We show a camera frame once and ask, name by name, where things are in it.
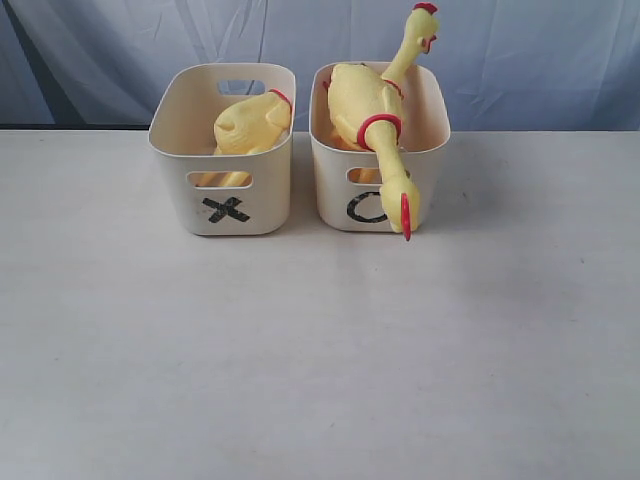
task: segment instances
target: table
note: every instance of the table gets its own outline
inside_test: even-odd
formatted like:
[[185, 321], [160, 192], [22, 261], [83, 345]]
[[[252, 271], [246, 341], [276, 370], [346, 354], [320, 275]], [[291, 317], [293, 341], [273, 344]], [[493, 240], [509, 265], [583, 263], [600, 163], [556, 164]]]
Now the table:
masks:
[[202, 238], [146, 132], [0, 132], [0, 478], [640, 478], [638, 152], [455, 133], [406, 243], [296, 134], [287, 224]]

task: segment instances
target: storage bin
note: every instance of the storage bin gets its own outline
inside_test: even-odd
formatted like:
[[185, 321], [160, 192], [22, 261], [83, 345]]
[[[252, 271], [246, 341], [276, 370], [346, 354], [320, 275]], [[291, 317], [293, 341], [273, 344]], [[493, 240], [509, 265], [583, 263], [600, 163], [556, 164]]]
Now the storage bin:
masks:
[[[364, 63], [382, 73], [389, 62]], [[335, 64], [322, 67], [315, 74], [311, 90], [309, 130], [313, 152], [317, 207], [325, 223], [338, 230], [391, 232], [380, 203], [377, 183], [357, 183], [353, 173], [361, 168], [378, 168], [374, 152], [345, 151], [329, 141], [326, 86]], [[442, 92], [428, 69], [413, 65], [399, 85], [405, 123], [399, 139], [405, 168], [420, 190], [420, 225], [427, 219], [429, 206], [445, 154], [443, 147], [451, 136], [451, 127]]]
[[[247, 98], [221, 91], [221, 82], [234, 81], [261, 83], [264, 91], [276, 89], [292, 103], [289, 131], [271, 150], [213, 155], [216, 118]], [[278, 65], [203, 64], [174, 77], [154, 115], [149, 143], [184, 228], [196, 235], [258, 235], [284, 224], [290, 208], [295, 96], [294, 74]], [[238, 187], [196, 186], [206, 172], [247, 172], [250, 177], [248, 184]]]

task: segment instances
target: fabric backdrop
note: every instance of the fabric backdrop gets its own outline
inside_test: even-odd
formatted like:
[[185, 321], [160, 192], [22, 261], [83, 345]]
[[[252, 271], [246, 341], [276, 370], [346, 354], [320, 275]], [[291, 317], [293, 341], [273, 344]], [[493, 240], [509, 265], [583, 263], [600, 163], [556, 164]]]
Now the fabric backdrop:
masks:
[[[437, 0], [419, 63], [455, 130], [638, 130], [640, 0]], [[0, 123], [148, 124], [171, 78], [207, 62], [270, 62], [298, 80], [390, 60], [414, 1], [2, 0]]]

